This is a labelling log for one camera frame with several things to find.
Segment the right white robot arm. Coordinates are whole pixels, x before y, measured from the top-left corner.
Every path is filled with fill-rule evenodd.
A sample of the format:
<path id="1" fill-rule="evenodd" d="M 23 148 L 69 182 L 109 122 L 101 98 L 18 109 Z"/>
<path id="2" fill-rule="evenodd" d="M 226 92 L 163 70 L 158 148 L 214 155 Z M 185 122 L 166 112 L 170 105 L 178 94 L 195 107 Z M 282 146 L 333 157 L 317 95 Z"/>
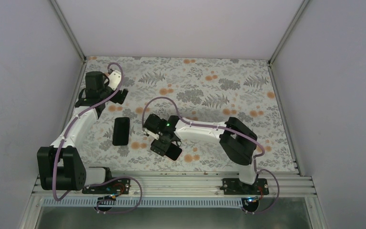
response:
<path id="1" fill-rule="evenodd" d="M 173 161 L 182 153 L 183 140 L 200 140 L 220 145 L 228 158 L 237 165 L 239 188 L 244 194 L 257 189 L 258 178 L 254 151 L 257 135 L 236 117 L 226 122 L 201 122 L 172 115 L 161 119 L 151 114 L 143 123 L 143 131 L 153 137 L 150 150 Z"/>

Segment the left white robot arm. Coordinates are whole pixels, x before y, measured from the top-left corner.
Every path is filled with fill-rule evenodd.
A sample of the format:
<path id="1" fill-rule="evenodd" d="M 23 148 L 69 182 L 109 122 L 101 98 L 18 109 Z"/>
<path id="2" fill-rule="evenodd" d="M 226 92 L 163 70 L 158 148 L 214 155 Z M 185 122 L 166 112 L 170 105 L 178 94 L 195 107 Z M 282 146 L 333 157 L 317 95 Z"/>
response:
<path id="1" fill-rule="evenodd" d="M 114 181 L 106 175 L 106 168 L 84 165 L 79 151 L 106 102 L 124 102 L 128 91 L 121 89 L 122 81 L 122 73 L 117 70 L 108 74 L 86 73 L 85 87 L 78 95 L 71 120 L 50 146 L 43 146 L 37 152 L 42 189 L 79 191 L 94 185 L 101 193 L 112 190 Z"/>

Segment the black phone on table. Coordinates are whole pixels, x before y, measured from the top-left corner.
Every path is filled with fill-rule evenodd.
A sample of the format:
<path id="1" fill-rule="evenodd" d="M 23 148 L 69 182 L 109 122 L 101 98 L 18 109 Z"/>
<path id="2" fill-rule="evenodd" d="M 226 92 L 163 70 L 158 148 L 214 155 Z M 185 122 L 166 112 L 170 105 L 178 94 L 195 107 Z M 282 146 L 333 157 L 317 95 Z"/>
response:
<path id="1" fill-rule="evenodd" d="M 127 146 L 129 143 L 130 119 L 117 117 L 114 121 L 112 144 L 114 146 Z"/>

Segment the floral patterned table mat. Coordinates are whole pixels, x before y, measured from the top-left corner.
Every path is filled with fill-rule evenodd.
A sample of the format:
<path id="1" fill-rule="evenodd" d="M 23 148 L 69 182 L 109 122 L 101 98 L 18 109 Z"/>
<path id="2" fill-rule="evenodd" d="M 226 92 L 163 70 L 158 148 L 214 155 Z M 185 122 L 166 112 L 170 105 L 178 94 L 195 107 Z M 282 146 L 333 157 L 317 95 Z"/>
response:
<path id="1" fill-rule="evenodd" d="M 265 60 L 90 56 L 86 71 L 122 68 L 128 95 L 122 105 L 108 102 L 79 154 L 86 166 L 114 171 L 233 172 L 235 164 L 220 145 L 184 140 L 176 161 L 150 150 L 142 117 L 156 114 L 224 122 L 236 117 L 256 133 L 258 169 L 296 171 Z M 127 146 L 112 144 L 114 121 L 130 119 Z"/>

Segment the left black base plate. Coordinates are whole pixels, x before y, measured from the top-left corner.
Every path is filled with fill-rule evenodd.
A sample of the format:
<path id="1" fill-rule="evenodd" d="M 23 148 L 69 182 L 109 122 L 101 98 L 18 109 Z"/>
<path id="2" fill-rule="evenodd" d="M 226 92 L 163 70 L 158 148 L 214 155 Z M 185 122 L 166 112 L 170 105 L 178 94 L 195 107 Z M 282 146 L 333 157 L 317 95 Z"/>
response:
<path id="1" fill-rule="evenodd" d="M 129 194 L 131 180 L 129 178 L 120 178 L 106 185 L 96 187 L 85 187 L 83 194 L 103 194 L 103 195 L 127 195 Z"/>

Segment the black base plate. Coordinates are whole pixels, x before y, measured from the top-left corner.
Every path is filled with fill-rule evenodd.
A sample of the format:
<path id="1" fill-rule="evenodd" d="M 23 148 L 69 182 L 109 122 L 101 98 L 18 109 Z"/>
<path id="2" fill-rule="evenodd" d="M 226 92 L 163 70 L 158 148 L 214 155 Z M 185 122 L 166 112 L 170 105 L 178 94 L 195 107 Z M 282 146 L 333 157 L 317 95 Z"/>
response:
<path id="1" fill-rule="evenodd" d="M 106 185 L 96 187 L 85 187 L 83 194 L 103 194 L 103 195 L 127 195 L 129 194 L 131 180 L 129 178 L 120 178 Z"/>
<path id="2" fill-rule="evenodd" d="M 238 178 L 224 178 L 220 190 L 225 195 L 268 195 L 269 189 L 267 180 L 257 178 L 256 181 L 249 185 L 241 182 Z"/>

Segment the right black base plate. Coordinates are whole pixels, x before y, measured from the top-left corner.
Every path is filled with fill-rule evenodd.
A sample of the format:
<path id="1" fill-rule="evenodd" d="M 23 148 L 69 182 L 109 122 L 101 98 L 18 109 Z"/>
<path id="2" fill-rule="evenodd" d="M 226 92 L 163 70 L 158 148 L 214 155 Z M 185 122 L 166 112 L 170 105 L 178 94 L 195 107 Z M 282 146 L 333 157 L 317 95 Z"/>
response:
<path id="1" fill-rule="evenodd" d="M 257 178 L 256 181 L 249 185 L 241 182 L 238 178 L 224 178 L 220 190 L 225 195 L 268 195 L 269 189 L 267 180 Z"/>

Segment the aluminium rail frame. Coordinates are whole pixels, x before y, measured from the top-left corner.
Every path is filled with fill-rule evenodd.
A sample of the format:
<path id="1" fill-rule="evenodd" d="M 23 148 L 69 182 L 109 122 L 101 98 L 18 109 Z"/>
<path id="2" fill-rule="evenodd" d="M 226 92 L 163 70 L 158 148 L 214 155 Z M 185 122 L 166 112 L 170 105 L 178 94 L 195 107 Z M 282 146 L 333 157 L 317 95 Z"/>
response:
<path id="1" fill-rule="evenodd" d="M 220 190 L 223 178 L 237 178 L 235 172 L 149 172 L 149 171 L 113 171 L 114 177 L 128 176 L 137 179 L 132 182 L 129 195 L 140 195 L 138 185 L 142 186 L 144 197 L 217 197 L 224 195 Z M 317 195 L 311 177 L 302 177 L 296 173 L 275 172 L 270 175 L 263 172 L 261 178 L 267 180 L 273 197 L 313 197 Z"/>

